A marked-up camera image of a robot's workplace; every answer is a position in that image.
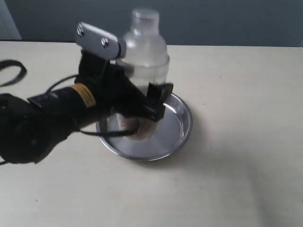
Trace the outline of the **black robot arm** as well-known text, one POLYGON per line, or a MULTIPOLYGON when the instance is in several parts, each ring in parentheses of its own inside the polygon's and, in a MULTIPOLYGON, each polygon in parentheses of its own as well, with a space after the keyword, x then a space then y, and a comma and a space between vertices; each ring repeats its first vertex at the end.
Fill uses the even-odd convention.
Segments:
POLYGON ((2 164, 39 163, 72 133, 112 114, 135 119, 121 131, 98 132, 98 137, 122 137, 138 132, 139 119, 158 122, 173 84, 149 84, 144 95, 125 74, 123 66, 81 51, 74 84, 23 100, 0 96, 0 156, 2 164))

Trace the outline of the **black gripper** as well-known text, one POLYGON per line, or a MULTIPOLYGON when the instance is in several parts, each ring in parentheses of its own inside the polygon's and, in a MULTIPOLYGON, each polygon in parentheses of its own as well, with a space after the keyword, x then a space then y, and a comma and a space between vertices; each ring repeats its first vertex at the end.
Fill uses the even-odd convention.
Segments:
POLYGON ((172 83, 150 83, 145 96, 121 66, 82 50, 73 85, 48 90, 28 102, 48 118, 78 127, 115 113, 158 122, 164 117, 163 103, 172 90, 172 83))

